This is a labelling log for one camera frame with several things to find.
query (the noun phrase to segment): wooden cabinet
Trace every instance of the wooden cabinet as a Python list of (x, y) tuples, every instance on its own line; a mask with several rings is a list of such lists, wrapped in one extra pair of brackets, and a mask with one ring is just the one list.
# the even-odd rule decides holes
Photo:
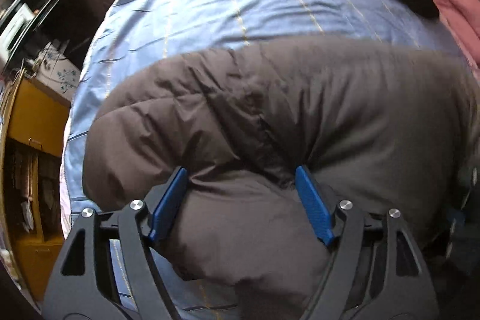
[(61, 157), (67, 118), (68, 107), (41, 91), (32, 81), (23, 79), (13, 103), (8, 137)]
[(38, 302), (62, 248), (59, 169), (69, 105), (21, 72), (0, 100), (0, 252)]

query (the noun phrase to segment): blue fabric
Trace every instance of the blue fabric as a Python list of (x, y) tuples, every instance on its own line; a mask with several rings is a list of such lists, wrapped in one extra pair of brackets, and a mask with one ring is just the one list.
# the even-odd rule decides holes
[(416, 16), (397, 0), (116, 0), (92, 42), (70, 111), (64, 162), (73, 219), (87, 206), (98, 209), (82, 192), (85, 140), (102, 101), (126, 77), (179, 53), (300, 34), (341, 34), (461, 55), (440, 22)]

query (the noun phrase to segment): metal screw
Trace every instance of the metal screw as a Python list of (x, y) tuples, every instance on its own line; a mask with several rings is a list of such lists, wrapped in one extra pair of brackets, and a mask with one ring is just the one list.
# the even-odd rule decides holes
[(130, 207), (134, 211), (137, 211), (138, 209), (141, 209), (143, 207), (143, 201), (141, 199), (135, 199), (130, 203)]
[(390, 209), (388, 211), (388, 214), (390, 215), (390, 217), (393, 217), (394, 219), (397, 219), (402, 215), (402, 213), (400, 213), (398, 209)]
[(91, 217), (93, 215), (92, 208), (85, 208), (82, 210), (82, 217)]
[(353, 207), (352, 201), (349, 201), (348, 199), (340, 201), (338, 205), (340, 206), (340, 209), (343, 209), (345, 211), (349, 211)]

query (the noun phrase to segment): blue gripper pad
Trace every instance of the blue gripper pad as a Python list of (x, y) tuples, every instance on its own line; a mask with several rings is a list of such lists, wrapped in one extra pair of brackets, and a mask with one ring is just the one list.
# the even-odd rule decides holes
[(177, 211), (187, 191), (187, 184), (187, 170), (181, 168), (152, 214), (152, 230), (148, 235), (150, 240), (163, 240), (169, 234)]
[(295, 170), (295, 187), (315, 235), (328, 246), (335, 238), (332, 232), (332, 218), (309, 173), (302, 166)]

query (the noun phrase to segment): bed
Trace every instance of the bed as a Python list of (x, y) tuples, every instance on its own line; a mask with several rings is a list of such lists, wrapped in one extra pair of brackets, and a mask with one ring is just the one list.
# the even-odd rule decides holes
[[(102, 101), (136, 71), (172, 55), (209, 47), (237, 49), (290, 35), (337, 34), (447, 52), (463, 61), (449, 31), (422, 19), (397, 0), (116, 0), (88, 51), (65, 129), (61, 167), (64, 235), (85, 207), (82, 191), (86, 137)], [(126, 307), (135, 308), (118, 243), (115, 277)], [(155, 256), (185, 319), (237, 318), (235, 295), (207, 281), (181, 280)]]

